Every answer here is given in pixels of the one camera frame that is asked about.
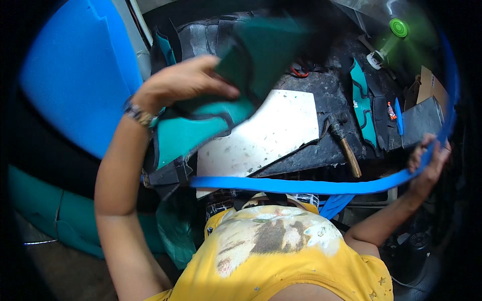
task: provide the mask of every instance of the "hammer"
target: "hammer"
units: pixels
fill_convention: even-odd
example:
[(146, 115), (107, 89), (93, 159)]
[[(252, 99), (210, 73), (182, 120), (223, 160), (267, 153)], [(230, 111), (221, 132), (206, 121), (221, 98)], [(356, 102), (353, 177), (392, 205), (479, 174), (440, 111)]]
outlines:
[(362, 171), (358, 165), (358, 161), (353, 153), (353, 150), (348, 145), (347, 137), (345, 135), (345, 130), (340, 127), (340, 123), (346, 123), (348, 121), (348, 116), (346, 113), (341, 113), (339, 118), (335, 118), (333, 114), (328, 115), (328, 118), (325, 120), (325, 126), (323, 129), (323, 133), (321, 134), (320, 140), (325, 136), (328, 128), (331, 128), (331, 132), (336, 140), (341, 143), (341, 147), (343, 148), (343, 152), (345, 153), (345, 158), (348, 160), (350, 164), (351, 172), (355, 178), (360, 178)]

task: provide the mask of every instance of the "graphic print on shirt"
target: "graphic print on shirt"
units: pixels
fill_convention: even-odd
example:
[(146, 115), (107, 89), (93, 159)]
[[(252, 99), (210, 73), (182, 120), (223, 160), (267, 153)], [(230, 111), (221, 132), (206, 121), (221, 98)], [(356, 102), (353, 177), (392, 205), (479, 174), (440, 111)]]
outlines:
[(225, 216), (213, 234), (218, 236), (214, 263), (222, 277), (231, 275), (253, 254), (287, 254), (318, 248), (326, 256), (334, 256), (343, 239), (326, 218), (281, 206), (252, 207)]

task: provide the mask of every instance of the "white board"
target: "white board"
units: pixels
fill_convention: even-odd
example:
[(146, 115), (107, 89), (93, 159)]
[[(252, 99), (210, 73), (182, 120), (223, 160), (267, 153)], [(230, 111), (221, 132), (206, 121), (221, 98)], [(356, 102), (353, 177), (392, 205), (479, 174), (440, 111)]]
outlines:
[[(312, 93), (272, 90), (259, 110), (198, 151), (198, 176), (247, 177), (319, 138)], [(197, 198), (214, 190), (198, 189)]]

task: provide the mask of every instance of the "hand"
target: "hand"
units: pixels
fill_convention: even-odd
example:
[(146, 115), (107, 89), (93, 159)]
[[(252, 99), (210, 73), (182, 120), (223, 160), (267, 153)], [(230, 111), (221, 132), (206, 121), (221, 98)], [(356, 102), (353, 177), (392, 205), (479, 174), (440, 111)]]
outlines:
[[(408, 170), (414, 172), (421, 162), (422, 155), (427, 151), (427, 146), (436, 138), (433, 134), (425, 134), (422, 142), (417, 145), (414, 152), (410, 155), (408, 160)], [(443, 166), (450, 156), (450, 144), (446, 141), (445, 147), (440, 148), (440, 142), (435, 143), (433, 148), (432, 159), (427, 167), (410, 183), (408, 193), (411, 197), (418, 199), (420, 202), (430, 194), (432, 187), (440, 178)]]
[(157, 114), (164, 106), (202, 94), (238, 97), (239, 90), (214, 73), (218, 62), (218, 57), (206, 55), (166, 67), (144, 82), (132, 102)]

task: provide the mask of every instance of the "yellow t-shirt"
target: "yellow t-shirt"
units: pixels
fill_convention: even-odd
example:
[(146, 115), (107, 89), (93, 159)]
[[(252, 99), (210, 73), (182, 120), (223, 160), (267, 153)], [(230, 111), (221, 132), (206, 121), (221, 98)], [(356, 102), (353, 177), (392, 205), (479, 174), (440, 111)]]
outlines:
[(174, 288), (146, 301), (266, 301), (297, 283), (322, 286), (344, 300), (393, 300), (385, 264), (359, 255), (313, 212), (231, 208), (208, 220), (205, 236)]

